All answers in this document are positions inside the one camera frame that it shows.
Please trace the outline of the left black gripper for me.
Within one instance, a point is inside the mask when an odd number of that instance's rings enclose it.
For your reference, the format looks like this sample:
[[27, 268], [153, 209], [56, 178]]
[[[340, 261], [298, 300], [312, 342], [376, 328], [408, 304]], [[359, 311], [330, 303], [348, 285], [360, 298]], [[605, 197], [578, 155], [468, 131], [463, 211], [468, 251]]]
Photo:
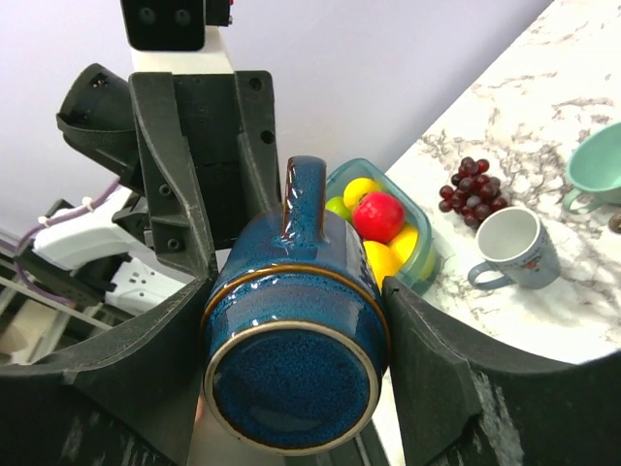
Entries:
[[211, 280], [216, 252], [280, 204], [272, 76], [142, 72], [129, 89], [157, 259]]

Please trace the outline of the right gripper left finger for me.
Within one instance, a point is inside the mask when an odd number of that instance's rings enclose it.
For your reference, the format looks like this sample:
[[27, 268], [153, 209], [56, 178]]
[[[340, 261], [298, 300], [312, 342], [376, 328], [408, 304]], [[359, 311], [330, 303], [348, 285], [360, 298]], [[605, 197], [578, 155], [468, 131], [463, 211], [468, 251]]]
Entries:
[[216, 269], [146, 313], [1, 369], [4, 465], [184, 465]]

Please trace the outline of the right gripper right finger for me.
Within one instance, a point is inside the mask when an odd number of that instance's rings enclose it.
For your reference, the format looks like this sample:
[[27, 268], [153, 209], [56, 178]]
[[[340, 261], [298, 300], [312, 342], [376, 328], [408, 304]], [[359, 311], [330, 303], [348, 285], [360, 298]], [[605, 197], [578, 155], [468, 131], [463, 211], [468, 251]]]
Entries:
[[517, 349], [383, 283], [409, 465], [616, 465], [620, 356], [574, 365]]

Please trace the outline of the grey blue mug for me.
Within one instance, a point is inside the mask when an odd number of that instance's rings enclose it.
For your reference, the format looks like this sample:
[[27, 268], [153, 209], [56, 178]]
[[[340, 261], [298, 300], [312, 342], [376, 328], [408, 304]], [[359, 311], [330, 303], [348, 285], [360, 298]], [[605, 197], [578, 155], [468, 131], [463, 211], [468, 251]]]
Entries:
[[470, 284], [495, 290], [510, 284], [542, 289], [560, 277], [558, 253], [539, 216], [523, 207], [506, 207], [484, 220], [475, 234], [483, 261], [468, 274]]

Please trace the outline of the dark blue mug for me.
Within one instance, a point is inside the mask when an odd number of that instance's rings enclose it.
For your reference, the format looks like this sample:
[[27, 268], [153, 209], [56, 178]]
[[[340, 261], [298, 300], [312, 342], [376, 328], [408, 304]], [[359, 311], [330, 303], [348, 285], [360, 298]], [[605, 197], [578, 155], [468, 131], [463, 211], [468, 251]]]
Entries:
[[239, 440], [310, 455], [372, 417], [390, 336], [362, 241], [325, 207], [326, 165], [292, 157], [279, 207], [242, 231], [206, 304], [203, 395]]

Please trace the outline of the teal green mug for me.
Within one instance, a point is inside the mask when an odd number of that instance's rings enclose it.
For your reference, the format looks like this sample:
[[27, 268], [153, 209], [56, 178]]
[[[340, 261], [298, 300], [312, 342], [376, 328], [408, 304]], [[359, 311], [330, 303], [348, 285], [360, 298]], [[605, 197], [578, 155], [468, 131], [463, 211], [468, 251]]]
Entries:
[[563, 199], [566, 212], [591, 213], [620, 205], [620, 123], [586, 138], [570, 157], [566, 175], [572, 190]]

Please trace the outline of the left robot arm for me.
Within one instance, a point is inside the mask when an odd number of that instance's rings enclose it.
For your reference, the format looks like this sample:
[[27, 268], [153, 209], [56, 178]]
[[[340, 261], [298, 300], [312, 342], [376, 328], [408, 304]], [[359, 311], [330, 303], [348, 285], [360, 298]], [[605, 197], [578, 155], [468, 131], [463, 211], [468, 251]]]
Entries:
[[256, 216], [278, 206], [273, 79], [139, 73], [100, 64], [77, 77], [56, 117], [64, 141], [114, 183], [74, 206], [56, 202], [19, 242], [15, 261], [52, 300], [142, 314], [181, 288], [142, 260], [207, 271]]

